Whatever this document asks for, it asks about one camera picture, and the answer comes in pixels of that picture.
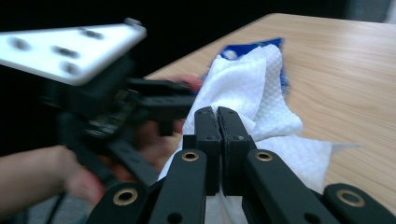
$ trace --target white cloth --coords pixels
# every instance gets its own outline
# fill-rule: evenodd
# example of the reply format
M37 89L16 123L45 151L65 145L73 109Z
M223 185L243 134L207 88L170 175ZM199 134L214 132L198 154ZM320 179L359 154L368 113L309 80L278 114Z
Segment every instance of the white cloth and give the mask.
M186 119L183 134L194 134L196 110L209 105L214 112L218 106L229 107L238 112L258 148L274 151L307 187L321 192L332 143L296 135L303 130L303 124L282 96L281 68L282 54L274 45L257 47L235 61L217 56ZM160 179L166 176L172 159L165 164ZM247 223L241 202L241 197L224 197L222 192L206 197L205 223Z

